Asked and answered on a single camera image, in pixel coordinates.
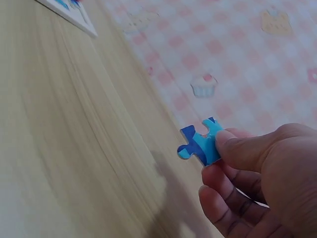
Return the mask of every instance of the cupcake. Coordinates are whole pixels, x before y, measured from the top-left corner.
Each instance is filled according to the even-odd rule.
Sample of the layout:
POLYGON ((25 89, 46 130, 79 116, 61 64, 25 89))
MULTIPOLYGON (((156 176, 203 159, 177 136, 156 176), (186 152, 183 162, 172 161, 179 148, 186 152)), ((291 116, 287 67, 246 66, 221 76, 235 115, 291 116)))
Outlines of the cupcake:
POLYGON ((195 78, 190 85, 193 88, 194 95, 197 98, 209 98, 214 95, 214 90, 218 84, 217 80, 210 74, 195 78))

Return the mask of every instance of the puzzle board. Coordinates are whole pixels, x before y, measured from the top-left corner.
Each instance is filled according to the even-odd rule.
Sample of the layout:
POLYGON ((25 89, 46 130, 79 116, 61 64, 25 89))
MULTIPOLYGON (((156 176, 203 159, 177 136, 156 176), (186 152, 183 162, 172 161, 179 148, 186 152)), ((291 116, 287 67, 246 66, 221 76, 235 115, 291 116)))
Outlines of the puzzle board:
POLYGON ((104 0, 179 128, 317 125, 315 0, 104 0))
POLYGON ((97 33, 92 25, 83 5, 75 0, 37 0, 58 15, 62 16, 90 36, 96 37, 97 33))

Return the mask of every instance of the checkered pattern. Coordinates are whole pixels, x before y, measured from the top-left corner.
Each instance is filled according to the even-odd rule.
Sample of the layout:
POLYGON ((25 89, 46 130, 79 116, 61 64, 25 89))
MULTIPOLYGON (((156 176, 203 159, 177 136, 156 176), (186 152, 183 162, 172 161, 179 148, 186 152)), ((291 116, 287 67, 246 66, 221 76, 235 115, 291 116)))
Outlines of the checkered pattern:
POLYGON ((315 0, 105 0, 121 22, 138 11, 160 18, 125 34, 180 128, 214 116, 224 127, 266 133, 317 122, 317 4, 315 0), (288 14, 294 34, 261 29, 272 5, 288 14), (196 98, 191 80, 210 73, 212 98, 196 98))

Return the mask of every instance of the puzzle piece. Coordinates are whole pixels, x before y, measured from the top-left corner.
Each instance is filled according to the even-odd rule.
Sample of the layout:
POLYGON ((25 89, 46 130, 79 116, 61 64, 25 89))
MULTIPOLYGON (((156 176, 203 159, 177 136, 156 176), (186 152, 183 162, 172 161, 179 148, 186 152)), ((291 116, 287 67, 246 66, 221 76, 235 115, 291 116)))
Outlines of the puzzle piece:
POLYGON ((215 145, 215 135, 222 130, 222 127, 213 118, 204 120, 203 124, 209 129, 205 136, 198 134, 193 125, 181 129, 188 145, 179 146, 177 153, 182 159, 189 159, 193 154, 196 154, 203 165, 207 166, 220 159, 215 145))

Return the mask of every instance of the wooden table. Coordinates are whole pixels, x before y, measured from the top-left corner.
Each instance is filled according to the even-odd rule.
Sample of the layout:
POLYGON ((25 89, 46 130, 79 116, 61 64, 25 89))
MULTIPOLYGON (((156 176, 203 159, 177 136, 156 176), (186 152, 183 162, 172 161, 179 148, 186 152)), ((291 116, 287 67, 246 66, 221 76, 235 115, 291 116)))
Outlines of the wooden table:
POLYGON ((85 5, 96 39, 0 1, 1 237, 219 237, 202 166, 177 157, 184 139, 101 0, 85 5))

